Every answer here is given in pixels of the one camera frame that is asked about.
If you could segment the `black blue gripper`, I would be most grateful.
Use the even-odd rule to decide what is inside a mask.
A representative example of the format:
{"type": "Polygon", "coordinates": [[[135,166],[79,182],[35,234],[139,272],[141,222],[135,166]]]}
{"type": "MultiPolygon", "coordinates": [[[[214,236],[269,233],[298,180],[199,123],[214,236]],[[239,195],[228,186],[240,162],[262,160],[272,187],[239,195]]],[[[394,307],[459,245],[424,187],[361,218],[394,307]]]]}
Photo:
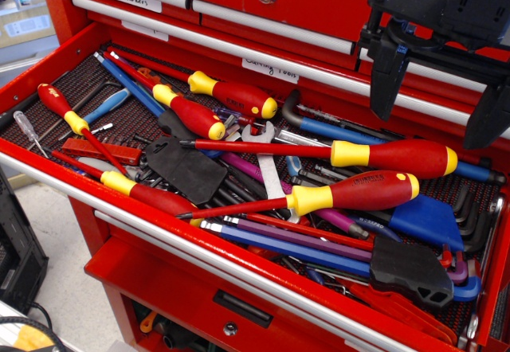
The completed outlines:
{"type": "Polygon", "coordinates": [[[478,54],[509,49],[509,0],[368,0],[361,44],[373,60],[371,110],[388,121],[410,62],[488,86],[463,147],[491,145],[509,129],[509,65],[478,54]]]}

